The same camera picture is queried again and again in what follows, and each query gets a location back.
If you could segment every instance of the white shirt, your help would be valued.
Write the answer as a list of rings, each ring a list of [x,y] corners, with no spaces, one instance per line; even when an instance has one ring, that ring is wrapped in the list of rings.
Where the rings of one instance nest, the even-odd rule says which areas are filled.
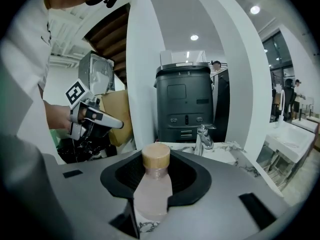
[[[17,136],[37,146],[44,154],[58,155],[51,137],[44,102],[38,85],[44,90],[51,53],[49,11],[44,0],[28,0],[11,22],[0,44],[0,56],[13,79],[33,103],[23,119]]]
[[[295,86],[294,87],[294,92],[296,93],[296,97],[295,97],[295,102],[301,102],[301,98],[299,95],[301,95],[301,92],[300,92],[300,87],[299,86]]]

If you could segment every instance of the plastic bottle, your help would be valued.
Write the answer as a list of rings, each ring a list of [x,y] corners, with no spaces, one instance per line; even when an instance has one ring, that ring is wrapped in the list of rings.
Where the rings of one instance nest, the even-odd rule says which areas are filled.
[[[160,222],[167,214],[168,197],[172,183],[168,174],[170,149],[162,143],[153,143],[142,149],[145,174],[133,197],[135,209],[144,218]]]

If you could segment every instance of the ceiling light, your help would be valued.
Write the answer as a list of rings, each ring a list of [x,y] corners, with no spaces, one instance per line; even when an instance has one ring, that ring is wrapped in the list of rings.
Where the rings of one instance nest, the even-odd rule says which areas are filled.
[[[252,14],[258,14],[260,12],[260,7],[259,6],[252,6],[251,9],[250,9],[250,12]]]
[[[190,37],[190,39],[191,39],[192,41],[196,41],[196,40],[198,40],[198,38],[199,38],[199,36],[197,36],[196,34],[193,34],[193,35]]]

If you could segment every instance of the person in background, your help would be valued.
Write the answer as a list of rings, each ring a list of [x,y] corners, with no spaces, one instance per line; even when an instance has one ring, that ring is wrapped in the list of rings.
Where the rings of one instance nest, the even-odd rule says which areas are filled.
[[[300,91],[300,84],[301,82],[299,81],[299,79],[295,80],[294,92],[296,94],[296,97],[293,103],[293,118],[297,118],[297,113],[299,113],[299,109],[300,109],[301,99],[304,99],[304,100],[306,99],[306,97],[302,95]]]
[[[58,164],[65,162],[57,153],[49,129],[69,130],[71,119],[68,106],[52,105],[43,100],[51,55],[49,9],[65,9],[83,3],[93,6],[102,1],[27,0],[0,42],[0,59],[4,67],[32,99],[17,137],[34,144],[43,154],[53,155]],[[83,120],[85,114],[86,110],[81,110],[78,119]]]
[[[219,71],[221,70],[221,63],[220,61],[216,60],[216,61],[211,61],[211,65],[213,65],[213,70],[214,71]]]

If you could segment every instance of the wooden bottle cap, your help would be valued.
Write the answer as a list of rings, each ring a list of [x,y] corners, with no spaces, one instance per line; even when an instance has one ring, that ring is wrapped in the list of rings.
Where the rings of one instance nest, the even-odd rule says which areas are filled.
[[[146,168],[165,168],[170,163],[170,148],[159,142],[147,145],[142,149],[142,160]]]

